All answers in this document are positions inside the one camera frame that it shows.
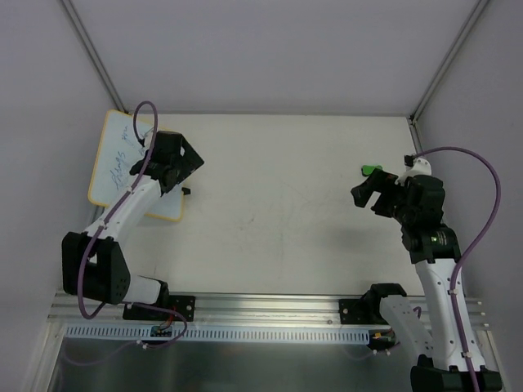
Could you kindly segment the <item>green whiteboard eraser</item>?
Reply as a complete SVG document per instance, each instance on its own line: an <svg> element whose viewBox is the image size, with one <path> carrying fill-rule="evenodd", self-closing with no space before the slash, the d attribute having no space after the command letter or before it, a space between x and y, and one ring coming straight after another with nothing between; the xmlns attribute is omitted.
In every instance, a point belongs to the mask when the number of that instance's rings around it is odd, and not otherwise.
<svg viewBox="0 0 523 392"><path fill-rule="evenodd" d="M360 171L363 177L368 177L371 176L374 171L382 169L383 167L381 165L363 165Z"/></svg>

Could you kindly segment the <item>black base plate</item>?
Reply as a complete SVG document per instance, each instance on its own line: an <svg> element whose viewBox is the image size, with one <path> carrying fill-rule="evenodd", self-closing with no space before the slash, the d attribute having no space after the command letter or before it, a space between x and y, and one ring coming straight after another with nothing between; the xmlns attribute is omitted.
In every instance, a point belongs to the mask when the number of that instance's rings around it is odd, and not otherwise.
<svg viewBox="0 0 523 392"><path fill-rule="evenodd" d="M343 298L337 303L341 325L367 325L373 323L372 311L363 300Z"/></svg>
<svg viewBox="0 0 523 392"><path fill-rule="evenodd" d="M165 299L155 302L153 306L174 310L191 323L194 321L195 300L194 296L168 295ZM170 316L171 314L137 305L126 306L123 310L123 319L131 321L163 322L168 320Z"/></svg>

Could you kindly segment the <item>yellow framed whiteboard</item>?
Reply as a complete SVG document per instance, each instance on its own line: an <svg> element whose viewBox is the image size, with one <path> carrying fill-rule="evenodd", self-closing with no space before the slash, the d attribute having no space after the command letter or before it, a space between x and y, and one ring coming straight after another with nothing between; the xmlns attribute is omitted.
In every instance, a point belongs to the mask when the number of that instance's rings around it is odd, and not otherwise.
<svg viewBox="0 0 523 392"><path fill-rule="evenodd" d="M118 200L123 189L131 185L129 172L145 157L145 148L137 137L146 137L153 130L151 123L138 121L134 132L132 116L110 110L106 113L96 153L88 200L97 206L108 207Z"/></svg>

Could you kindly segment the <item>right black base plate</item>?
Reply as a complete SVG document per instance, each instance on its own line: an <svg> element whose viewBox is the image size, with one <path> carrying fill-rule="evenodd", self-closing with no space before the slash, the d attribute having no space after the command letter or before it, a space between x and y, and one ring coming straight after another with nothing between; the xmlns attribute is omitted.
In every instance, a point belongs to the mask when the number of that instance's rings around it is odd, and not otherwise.
<svg viewBox="0 0 523 392"><path fill-rule="evenodd" d="M363 300L343 298L337 303L341 325L367 325L373 323L372 311Z"/></svg>

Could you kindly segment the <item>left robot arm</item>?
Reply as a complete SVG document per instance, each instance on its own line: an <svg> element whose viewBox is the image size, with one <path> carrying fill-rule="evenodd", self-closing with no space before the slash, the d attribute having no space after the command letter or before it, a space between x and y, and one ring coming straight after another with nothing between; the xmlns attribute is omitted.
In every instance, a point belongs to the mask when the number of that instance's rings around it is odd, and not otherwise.
<svg viewBox="0 0 523 392"><path fill-rule="evenodd" d="M87 311L87 299L97 301L100 307L134 304L152 319L168 314L168 284L132 274L123 245L143 215L203 164L204 160L181 133L155 132L145 157L131 167L130 183L116 201L84 231L64 236L63 288L77 297L85 319L98 314Z"/></svg>

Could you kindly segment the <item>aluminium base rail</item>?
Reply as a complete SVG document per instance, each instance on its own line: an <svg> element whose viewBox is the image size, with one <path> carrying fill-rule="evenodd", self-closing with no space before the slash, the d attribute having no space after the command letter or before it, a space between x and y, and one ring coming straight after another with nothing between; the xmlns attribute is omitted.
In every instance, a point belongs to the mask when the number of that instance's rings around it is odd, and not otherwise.
<svg viewBox="0 0 523 392"><path fill-rule="evenodd" d="M192 325L249 326L249 327L349 327L341 325L338 301L343 298L359 299L360 296L327 295L269 295L269 294L219 294L177 293L194 296L195 310ZM421 296L408 297L411 308L422 310L420 321L430 329L426 301ZM489 330L489 319L480 300L466 299L473 330ZM49 310L48 322L123 323L125 305L106 305L93 319L82 318L77 298L58 291ZM386 326L378 318L365 327Z"/></svg>

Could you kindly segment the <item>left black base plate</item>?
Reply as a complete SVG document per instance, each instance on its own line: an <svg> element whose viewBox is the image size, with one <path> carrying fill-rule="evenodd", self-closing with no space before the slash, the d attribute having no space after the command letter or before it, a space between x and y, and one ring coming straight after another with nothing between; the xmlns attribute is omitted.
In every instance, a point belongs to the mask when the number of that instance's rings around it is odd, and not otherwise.
<svg viewBox="0 0 523 392"><path fill-rule="evenodd" d="M194 321L195 300L194 296L168 295L165 299L155 302L153 306L174 310L191 323ZM126 306L123 310L123 319L131 321L163 322L168 320L170 316L171 314L137 305Z"/></svg>

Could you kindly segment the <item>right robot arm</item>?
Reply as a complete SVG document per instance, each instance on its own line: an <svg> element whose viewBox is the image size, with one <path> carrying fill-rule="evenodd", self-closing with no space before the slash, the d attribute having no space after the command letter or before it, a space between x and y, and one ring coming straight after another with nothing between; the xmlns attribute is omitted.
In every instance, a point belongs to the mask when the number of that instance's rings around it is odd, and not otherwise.
<svg viewBox="0 0 523 392"><path fill-rule="evenodd" d="M466 310L463 285L455 272L461 252L455 232L443 222L445 190L441 180L417 174L401 180L376 169L351 191L355 205L365 207L371 195L378 216L395 219L402 243L422 284L431 326L414 314L397 283L374 284L362 303L373 323L387 323L412 367L414 391L500 391L499 372L488 369Z"/></svg>

